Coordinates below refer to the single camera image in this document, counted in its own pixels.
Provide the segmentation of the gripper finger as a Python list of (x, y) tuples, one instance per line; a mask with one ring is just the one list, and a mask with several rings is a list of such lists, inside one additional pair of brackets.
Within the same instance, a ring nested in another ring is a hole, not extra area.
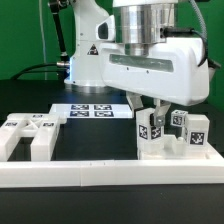
[(162, 127), (165, 125), (165, 116), (168, 112), (171, 103), (161, 99), (154, 100), (155, 111), (153, 112), (153, 125), (156, 127)]
[(135, 115), (137, 111), (144, 108), (141, 96), (139, 94), (127, 92), (126, 99), (133, 115)]

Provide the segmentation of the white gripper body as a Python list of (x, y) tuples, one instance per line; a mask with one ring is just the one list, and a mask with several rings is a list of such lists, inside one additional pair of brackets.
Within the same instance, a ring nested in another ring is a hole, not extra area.
[(127, 56), (115, 43), (100, 45), (100, 73), (107, 86), (191, 106), (209, 95), (208, 61), (199, 38), (167, 38), (149, 47), (149, 55)]

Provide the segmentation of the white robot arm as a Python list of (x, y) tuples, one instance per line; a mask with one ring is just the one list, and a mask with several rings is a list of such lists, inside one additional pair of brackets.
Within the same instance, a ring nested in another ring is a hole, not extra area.
[(190, 0), (113, 0), (108, 14), (95, 0), (72, 4), (76, 51), (69, 84), (113, 87), (191, 106), (209, 93), (207, 41), (176, 26), (176, 6)]

